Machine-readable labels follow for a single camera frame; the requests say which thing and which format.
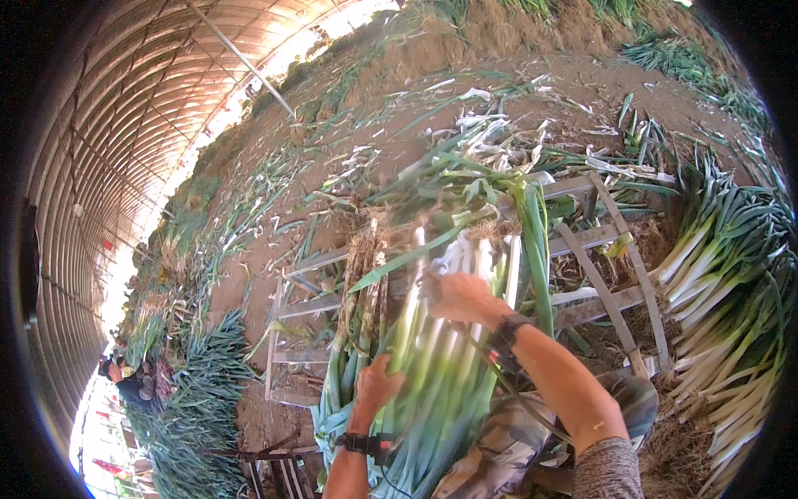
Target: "soil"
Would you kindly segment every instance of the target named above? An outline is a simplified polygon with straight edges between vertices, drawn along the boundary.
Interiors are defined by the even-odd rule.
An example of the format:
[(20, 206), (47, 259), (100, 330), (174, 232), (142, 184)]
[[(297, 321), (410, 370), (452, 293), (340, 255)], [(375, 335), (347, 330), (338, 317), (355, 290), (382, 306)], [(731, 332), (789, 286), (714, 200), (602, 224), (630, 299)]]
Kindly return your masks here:
[[(283, 225), (294, 220), (308, 220), (312, 212), (330, 210), (319, 219), (312, 239), (311, 252), (316, 250), (324, 252), (346, 245), (355, 229), (351, 210), (344, 212), (339, 206), (331, 206), (329, 202), (318, 198), (305, 203), (303, 198), (306, 193), (313, 192), (325, 180), (346, 170), (346, 167), (341, 165), (341, 159), (349, 157), (353, 147), (358, 145), (371, 145), (380, 151), (378, 159), (373, 164), (370, 181), (374, 185), (385, 185), (398, 170), (418, 160), (429, 150), (425, 140), (420, 138), (424, 130), (449, 128), (454, 118), (463, 111), (476, 107), (473, 104), (450, 105), (421, 123), (400, 132), (433, 105), (422, 101), (420, 105), (425, 105), (425, 109), (419, 109), (418, 102), (415, 109), (408, 109), (411, 102), (409, 99), (398, 105), (395, 101), (392, 103), (384, 97), (387, 93), (426, 89), (430, 85), (454, 77), (456, 79), (454, 83), (442, 86), (435, 94), (435, 97), (439, 98), (452, 97), (472, 87), (499, 88), (507, 83), (507, 81), (476, 76), (477, 70), (504, 71), (514, 78), (516, 84), (550, 73), (554, 79), (547, 84), (554, 87), (550, 95), (569, 97), (582, 105), (589, 106), (593, 113), (586, 113), (551, 98), (517, 97), (504, 102), (504, 112), (522, 129), (535, 129), (544, 119), (553, 120), (553, 124), (548, 127), (552, 136), (547, 138), (547, 144), (575, 152), (583, 152), (583, 148), (588, 144), (593, 145), (594, 150), (602, 147), (622, 150), (622, 135), (593, 135), (588, 132), (598, 130), (601, 125), (616, 126), (622, 102), (625, 96), (632, 92), (634, 93), (632, 107), (641, 113), (641, 119), (645, 112), (655, 117), (658, 123), (668, 130), (678, 130), (688, 134), (693, 134), (693, 123), (705, 122), (720, 130), (730, 140), (742, 137), (739, 124), (727, 113), (711, 106), (697, 107), (697, 96), (677, 81), (668, 80), (661, 73), (646, 72), (637, 66), (611, 58), (610, 47), (630, 40), (626, 28), (611, 20), (596, 22), (594, 18), (585, 16), (584, 12), (590, 8), (587, 0), (563, 0), (560, 4), (557, 33), (552, 36), (551, 28), (519, 22), (518, 18), (507, 16), (502, 9), (494, 9), (494, 6), (497, 7), (494, 2), (473, 2), (472, 8), (480, 11), (480, 16), (473, 17), (485, 19), (485, 22), (470, 23), (464, 28), (464, 36), (467, 39), (480, 40), (480, 44), (473, 44), (470, 47), (453, 34), (450, 26), (434, 19), (425, 19), (423, 21), (425, 34), (389, 43), (385, 48), (385, 56), (366, 66), (354, 90), (345, 101), (345, 107), (354, 108), (346, 117), (340, 119), (337, 125), (324, 133), (316, 133), (317, 130), (313, 128), (318, 124), (310, 125), (304, 120), (298, 121), (298, 125), (302, 128), (298, 129), (296, 125), (291, 127), (285, 118), (285, 111), (276, 104), (271, 105), (257, 120), (245, 122), (241, 126), (238, 139), (231, 141), (223, 153), (220, 153), (219, 156), (223, 159), (217, 158), (208, 167), (209, 172), (224, 175), (219, 192), (240, 188), (240, 184), (248, 178), (274, 146), (288, 137), (295, 144), (305, 146), (328, 144), (339, 138), (344, 140), (329, 148), (327, 152), (308, 153), (307, 157), (314, 161), (314, 166), (296, 176), (294, 183), (275, 203), (268, 216), (263, 218), (265, 235), (253, 240), (243, 253), (226, 262), (227, 277), (222, 279), (212, 291), (211, 320), (213, 317), (220, 317), (225, 311), (246, 304), (245, 336), (251, 344), (256, 344), (263, 335), (268, 311), (273, 306), (276, 277), (288, 261), (283, 260), (271, 269), (270, 266), (298, 241), (304, 240), (309, 225), (303, 224), (287, 234), (274, 236), (271, 234), (272, 223), (269, 219), (274, 215), (280, 216), (280, 224)], [(658, 14), (651, 16), (662, 24), (659, 27), (655, 26), (657, 29), (666, 26), (666, 23), (669, 23), (668, 26), (675, 23), (679, 30), (700, 38), (702, 42), (711, 40), (702, 30), (699, 30), (700, 33), (696, 31), (695, 21), (687, 21), (680, 10), (663, 8), (658, 10)], [(502, 26), (505, 29), (496, 30), (495, 26)], [(557, 46), (564, 47), (570, 55), (555, 53)], [(715, 54), (711, 44), (709, 47), (710, 55), (721, 64), (728, 64), (722, 60), (723, 57), (720, 57), (722, 52), (717, 51)], [(341, 67), (345, 65), (345, 63), (336, 66), (330, 64), (326, 70), (315, 73), (308, 81), (294, 87), (284, 97), (292, 103), (308, 102), (318, 98), (323, 90), (330, 87), (338, 78)], [(452, 75), (452, 71), (449, 70), (429, 75), (447, 66), (462, 73)], [(360, 117), (386, 113), (391, 116), (389, 121), (354, 128), (355, 121)], [(316, 115), (316, 120), (329, 119), (334, 114), (334, 110), (322, 106)], [(724, 164), (727, 166), (734, 164), (729, 151), (718, 145), (715, 145), (715, 148), (724, 160)], [(736, 175), (741, 183), (750, 182), (741, 170), (736, 172)], [(217, 195), (216, 198), (211, 205), (211, 220), (220, 210), (220, 196)], [(362, 200), (362, 192), (352, 192), (351, 199), (355, 204), (359, 203)], [(638, 241), (649, 270), (655, 268), (670, 252), (678, 234), (680, 209), (671, 208), (662, 216), (630, 221), (630, 229)], [(597, 261), (602, 272), (613, 276), (607, 281), (610, 287), (623, 289), (636, 283), (628, 262), (620, 259), (602, 263), (599, 261), (601, 258), (603, 257)], [(250, 287), (250, 292), (247, 303), (244, 303), (244, 290), (247, 286)], [(308, 298), (310, 298), (309, 293), (297, 290), (290, 302), (295, 303)], [(641, 342), (643, 354), (652, 353), (654, 342), (650, 324), (646, 329), (645, 320), (640, 320), (642, 314), (639, 307), (630, 309), (625, 315), (630, 321), (630, 328), (635, 333), (636, 339)], [(318, 333), (318, 318), (305, 317), (304, 320), (296, 318), (289, 321), (290, 325), (295, 326), (302, 323), (315, 327), (314, 330)], [(594, 372), (621, 365), (625, 355), (618, 345), (617, 336), (612, 328), (586, 325), (578, 328), (578, 332), (592, 345), (594, 351), (592, 356), (586, 357), (570, 339), (566, 338), (566, 335), (563, 335), (562, 341), (580, 355)], [(297, 348), (302, 349), (307, 346), (305, 343), (299, 343)], [(267, 368), (266, 356), (267, 347), (264, 343), (251, 360), (251, 365), (258, 372)], [(314, 369), (300, 366), (295, 372), (282, 376), (279, 376), (278, 369), (275, 368), (273, 375), (275, 378), (279, 376), (275, 388), (298, 394), (318, 395), (319, 384), (313, 382), (313, 378), (323, 378), (325, 367), (319, 367), (322, 365), (318, 364), (315, 366)], [(268, 402), (264, 400), (264, 394), (265, 386), (262, 382), (252, 381), (247, 384), (245, 396), (238, 409), (239, 428), (242, 430), (241, 448), (260, 450), (297, 431), (299, 437), (292, 445), (313, 444), (310, 412)], [(662, 433), (665, 435), (663, 439), (684, 437), (683, 427), (663, 432), (668, 432)], [(312, 461), (309, 465), (315, 466), (316, 469), (319, 466), (317, 462)], [(647, 469), (653, 470), (651, 473), (662, 474), (663, 466), (662, 463), (646, 461), (642, 457), (641, 469), (644, 475)], [(670, 466), (674, 473), (682, 472), (676, 465)], [(653, 491), (662, 487), (662, 484), (658, 482), (651, 487), (650, 490)], [(680, 493), (675, 495), (654, 493), (651, 497), (690, 497), (694, 493), (692, 490), (676, 490)]]

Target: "metal rack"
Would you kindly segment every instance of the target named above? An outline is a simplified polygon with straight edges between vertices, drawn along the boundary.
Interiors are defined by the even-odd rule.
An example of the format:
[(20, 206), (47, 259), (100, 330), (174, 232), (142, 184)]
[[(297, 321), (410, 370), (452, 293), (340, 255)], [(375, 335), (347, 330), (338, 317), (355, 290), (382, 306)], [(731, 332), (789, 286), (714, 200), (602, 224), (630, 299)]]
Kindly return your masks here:
[[(543, 186), (543, 198), (545, 200), (567, 195), (582, 197), (585, 217), (588, 219), (592, 218), (595, 212), (596, 201), (600, 197), (607, 211), (610, 213), (612, 222), (599, 228), (591, 228), (576, 233), (572, 232), (565, 224), (558, 224), (555, 227), (561, 237), (549, 241), (551, 258), (573, 253), (579, 261), (580, 266), (585, 270), (591, 284), (598, 292), (598, 298), (590, 299), (584, 303), (557, 311), (555, 316), (555, 329), (578, 326), (609, 315), (615, 330), (618, 332), (618, 339), (628, 356), (630, 367), (634, 375), (645, 378), (650, 377), (651, 371), (655, 369), (647, 367), (646, 364), (658, 364), (658, 368), (662, 370), (670, 368), (670, 356), (668, 355), (667, 341), (664, 328), (662, 327), (662, 318), (657, 307), (654, 287), (648, 278), (646, 268), (637, 245), (634, 242), (634, 238), (631, 236), (626, 221), (618, 210), (618, 206), (612, 199), (609, 189), (607, 189), (599, 175), (595, 172), (591, 172), (586, 176), (577, 176)], [(603, 244), (612, 244), (616, 240), (620, 240), (625, 246), (640, 284), (611, 293), (586, 250)], [(293, 282), (307, 284), (308, 282), (302, 277), (304, 272), (344, 260), (346, 259), (346, 255), (347, 248), (339, 248), (305, 260), (298, 266), (283, 272), (278, 282), (278, 291), (275, 294), (275, 304), (273, 305), (276, 310), (275, 317), (277, 319), (284, 319), (339, 308), (342, 300), (340, 295), (328, 295), (301, 303), (295, 303), (293, 305), (283, 305), (281, 292), (282, 279), (284, 278)], [(634, 341), (631, 331), (621, 314), (621, 311), (639, 305), (640, 303), (646, 304), (651, 319), (654, 341), (658, 349), (655, 360), (644, 360), (642, 358), (637, 343)], [(309, 397), (307, 395), (272, 390), (271, 370), (274, 364), (279, 363), (327, 363), (330, 359), (330, 352), (327, 350), (277, 352), (275, 348), (278, 336), (279, 333), (277, 331), (270, 332), (269, 350), (267, 353), (266, 399), (291, 406), (311, 407), (317, 405), (319, 402), (318, 396)]]

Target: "camouflage pants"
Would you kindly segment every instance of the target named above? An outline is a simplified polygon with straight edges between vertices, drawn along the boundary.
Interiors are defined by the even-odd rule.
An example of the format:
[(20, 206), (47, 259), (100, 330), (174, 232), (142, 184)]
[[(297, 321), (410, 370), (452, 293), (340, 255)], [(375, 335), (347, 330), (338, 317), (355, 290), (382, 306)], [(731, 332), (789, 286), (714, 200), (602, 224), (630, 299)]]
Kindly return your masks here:
[[(632, 446), (638, 451), (657, 415), (659, 401), (654, 385), (648, 379), (635, 378), (628, 370), (611, 371), (597, 379), (620, 405)], [(550, 423), (556, 423), (555, 414), (537, 392), (522, 395)], [(551, 431), (514, 398), (495, 400), (476, 443), (440, 480), (433, 498), (494, 499), (512, 493), (533, 462), (563, 455), (545, 456), (544, 447), (556, 449), (559, 443), (549, 442), (550, 436)]]

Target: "wristband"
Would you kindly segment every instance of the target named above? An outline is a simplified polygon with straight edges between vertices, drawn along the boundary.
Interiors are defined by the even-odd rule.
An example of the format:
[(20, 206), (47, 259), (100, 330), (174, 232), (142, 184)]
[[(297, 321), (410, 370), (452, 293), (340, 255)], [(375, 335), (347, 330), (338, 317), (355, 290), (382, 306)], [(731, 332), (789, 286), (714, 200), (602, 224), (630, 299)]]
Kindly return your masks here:
[(532, 324), (532, 321), (525, 315), (505, 315), (499, 327), (488, 338), (488, 348), (495, 350), (502, 357), (512, 358), (512, 348), (516, 344), (516, 335), (519, 328), (524, 324)]
[(344, 449), (350, 452), (372, 456), (374, 458), (374, 464), (382, 466), (388, 460), (391, 442), (393, 442), (392, 434), (380, 433), (370, 437), (369, 435), (344, 433), (335, 439), (335, 446), (343, 446)]
[(369, 435), (356, 435), (356, 434), (341, 434), (335, 439), (335, 446), (343, 446), (344, 449), (350, 452), (358, 452), (361, 454), (369, 453)]

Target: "gray sleeve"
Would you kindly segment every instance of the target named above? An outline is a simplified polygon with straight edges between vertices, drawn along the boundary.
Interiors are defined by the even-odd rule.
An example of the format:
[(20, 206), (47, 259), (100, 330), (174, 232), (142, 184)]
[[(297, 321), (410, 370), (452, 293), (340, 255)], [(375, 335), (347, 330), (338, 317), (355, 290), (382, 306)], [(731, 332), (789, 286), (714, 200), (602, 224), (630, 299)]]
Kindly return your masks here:
[(144, 376), (142, 380), (144, 388), (139, 389), (139, 397), (141, 397), (141, 400), (152, 400), (152, 385), (154, 381), (152, 376)]
[(585, 449), (576, 463), (574, 499), (643, 499), (638, 456), (623, 438)]

